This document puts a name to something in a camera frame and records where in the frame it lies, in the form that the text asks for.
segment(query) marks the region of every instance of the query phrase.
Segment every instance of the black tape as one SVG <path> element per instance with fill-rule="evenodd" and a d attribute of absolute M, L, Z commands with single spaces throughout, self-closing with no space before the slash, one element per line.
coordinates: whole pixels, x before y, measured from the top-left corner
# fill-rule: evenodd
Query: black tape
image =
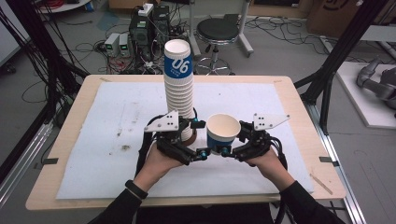
<path fill-rule="evenodd" d="M 332 161 L 332 158 L 330 157 L 319 157 L 319 159 L 321 162 L 331 162 L 334 167 L 340 166 L 338 161 Z"/>
<path fill-rule="evenodd" d="M 59 160 L 59 158 L 44 159 L 43 165 L 56 164 L 56 163 L 58 163 L 58 160 Z"/>

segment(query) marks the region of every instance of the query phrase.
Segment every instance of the gray robotic arm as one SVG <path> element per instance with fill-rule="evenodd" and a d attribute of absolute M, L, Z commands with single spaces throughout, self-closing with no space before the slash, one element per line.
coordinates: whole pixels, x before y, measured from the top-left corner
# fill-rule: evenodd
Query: gray robotic arm
<path fill-rule="evenodd" d="M 396 67 L 385 70 L 379 83 L 370 79 L 380 63 L 381 60 L 375 58 L 367 66 L 363 67 L 358 74 L 356 84 L 361 88 L 372 91 L 376 97 L 385 101 L 387 106 L 396 109 Z"/>

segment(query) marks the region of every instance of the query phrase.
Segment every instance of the blue and white paper cup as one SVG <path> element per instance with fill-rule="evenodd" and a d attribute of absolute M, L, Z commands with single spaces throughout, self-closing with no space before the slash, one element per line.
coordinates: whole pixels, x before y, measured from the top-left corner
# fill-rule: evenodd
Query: blue and white paper cup
<path fill-rule="evenodd" d="M 230 146 L 240 131 L 241 124 L 234 117 L 226 114 L 212 115 L 206 122 L 207 146 Z"/>
<path fill-rule="evenodd" d="M 193 73 L 190 44 L 174 39 L 166 42 L 164 50 L 164 84 L 168 111 L 177 110 L 184 119 L 193 119 Z M 192 129 L 187 127 L 181 133 L 181 140 L 187 141 Z"/>

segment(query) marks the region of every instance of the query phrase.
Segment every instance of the black stool seat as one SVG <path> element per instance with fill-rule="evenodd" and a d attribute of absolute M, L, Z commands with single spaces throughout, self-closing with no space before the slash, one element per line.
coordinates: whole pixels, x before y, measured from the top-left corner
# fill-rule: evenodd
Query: black stool seat
<path fill-rule="evenodd" d="M 197 34 L 208 42 L 234 41 L 239 34 L 238 27 L 224 19 L 207 19 L 198 23 Z"/>

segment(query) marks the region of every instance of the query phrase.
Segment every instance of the white mat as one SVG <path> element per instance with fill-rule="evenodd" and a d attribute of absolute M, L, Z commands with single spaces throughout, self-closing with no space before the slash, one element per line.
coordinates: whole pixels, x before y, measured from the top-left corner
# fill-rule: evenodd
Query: white mat
<path fill-rule="evenodd" d="M 366 65 L 367 63 L 343 63 L 338 69 L 341 83 L 367 127 L 396 129 L 396 110 L 387 107 L 372 91 L 356 85 L 358 73 Z M 395 65 L 380 64 L 371 79 L 379 82 L 382 72 L 393 67 Z"/>
<path fill-rule="evenodd" d="M 195 83 L 198 118 L 227 113 L 251 122 L 254 113 L 284 114 L 274 85 Z M 57 199 L 115 198 L 134 178 L 137 150 L 150 119 L 167 112 L 162 83 L 103 83 L 66 165 Z M 291 174 L 309 192 L 313 185 L 288 122 L 272 131 L 284 146 Z M 233 147 L 242 143 L 235 140 Z M 206 147 L 205 130 L 191 148 Z M 278 193 L 257 168 L 244 162 L 209 156 L 172 170 L 149 197 Z"/>

